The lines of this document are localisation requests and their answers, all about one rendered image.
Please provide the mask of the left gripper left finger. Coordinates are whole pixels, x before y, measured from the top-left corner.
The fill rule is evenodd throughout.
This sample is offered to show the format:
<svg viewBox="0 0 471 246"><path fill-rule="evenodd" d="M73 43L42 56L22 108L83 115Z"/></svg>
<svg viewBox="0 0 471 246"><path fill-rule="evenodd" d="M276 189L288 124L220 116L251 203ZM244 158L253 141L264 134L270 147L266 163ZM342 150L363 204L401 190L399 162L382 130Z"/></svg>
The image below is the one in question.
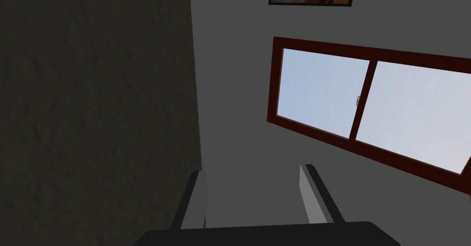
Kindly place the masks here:
<svg viewBox="0 0 471 246"><path fill-rule="evenodd" d="M207 177L204 171L191 173L170 229L206 227Z"/></svg>

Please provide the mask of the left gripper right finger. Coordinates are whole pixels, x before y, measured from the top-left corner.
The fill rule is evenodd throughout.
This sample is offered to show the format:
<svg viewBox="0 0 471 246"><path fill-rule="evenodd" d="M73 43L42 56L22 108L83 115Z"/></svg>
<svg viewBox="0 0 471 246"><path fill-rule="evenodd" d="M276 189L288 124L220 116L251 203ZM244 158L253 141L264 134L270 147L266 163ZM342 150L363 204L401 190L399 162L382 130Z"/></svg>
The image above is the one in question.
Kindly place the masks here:
<svg viewBox="0 0 471 246"><path fill-rule="evenodd" d="M312 164L300 165L299 190L310 224L345 223L320 174Z"/></svg>

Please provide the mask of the dark red framed window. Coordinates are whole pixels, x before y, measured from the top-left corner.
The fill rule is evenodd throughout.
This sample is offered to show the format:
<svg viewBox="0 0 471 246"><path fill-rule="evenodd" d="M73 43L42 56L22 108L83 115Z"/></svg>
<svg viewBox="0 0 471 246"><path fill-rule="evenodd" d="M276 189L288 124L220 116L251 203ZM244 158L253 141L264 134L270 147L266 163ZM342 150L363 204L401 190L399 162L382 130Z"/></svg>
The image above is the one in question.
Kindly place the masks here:
<svg viewBox="0 0 471 246"><path fill-rule="evenodd" d="M471 195L471 58L274 37L267 120Z"/></svg>

